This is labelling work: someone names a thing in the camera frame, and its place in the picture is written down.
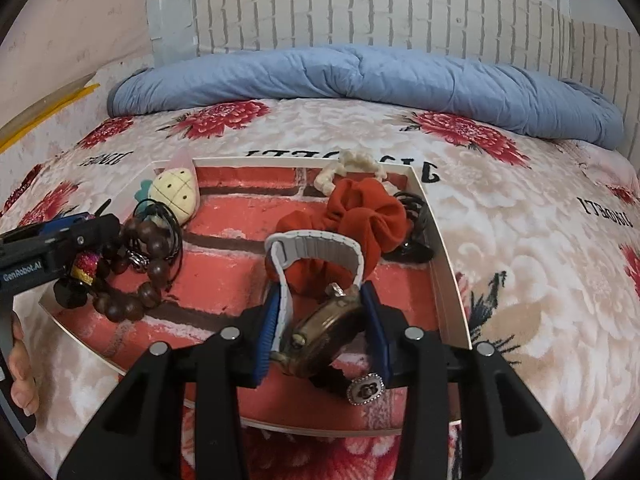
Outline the person's left hand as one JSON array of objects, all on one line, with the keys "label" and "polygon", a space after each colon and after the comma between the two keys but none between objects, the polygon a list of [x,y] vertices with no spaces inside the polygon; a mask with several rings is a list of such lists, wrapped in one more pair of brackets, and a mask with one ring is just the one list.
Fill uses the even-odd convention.
[{"label": "person's left hand", "polygon": [[8,357],[9,371],[14,380],[11,396],[25,415],[30,416],[39,408],[39,394],[24,344],[24,330],[15,313],[12,313],[12,335],[13,347]]}]

